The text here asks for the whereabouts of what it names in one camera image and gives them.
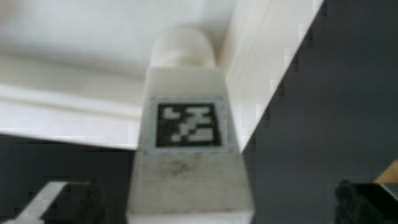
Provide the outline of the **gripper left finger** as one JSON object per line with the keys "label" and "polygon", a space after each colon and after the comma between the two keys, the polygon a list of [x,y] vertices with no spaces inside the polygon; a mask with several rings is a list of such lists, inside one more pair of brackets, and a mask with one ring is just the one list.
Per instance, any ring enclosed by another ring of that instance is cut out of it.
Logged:
{"label": "gripper left finger", "polygon": [[120,224],[95,180],[49,181],[10,219],[10,224]]}

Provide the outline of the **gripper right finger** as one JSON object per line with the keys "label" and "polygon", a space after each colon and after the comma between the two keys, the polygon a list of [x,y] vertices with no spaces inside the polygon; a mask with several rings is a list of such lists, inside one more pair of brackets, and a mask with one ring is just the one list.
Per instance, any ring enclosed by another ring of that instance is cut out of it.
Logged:
{"label": "gripper right finger", "polygon": [[398,183],[353,183],[335,188],[333,224],[398,224]]}

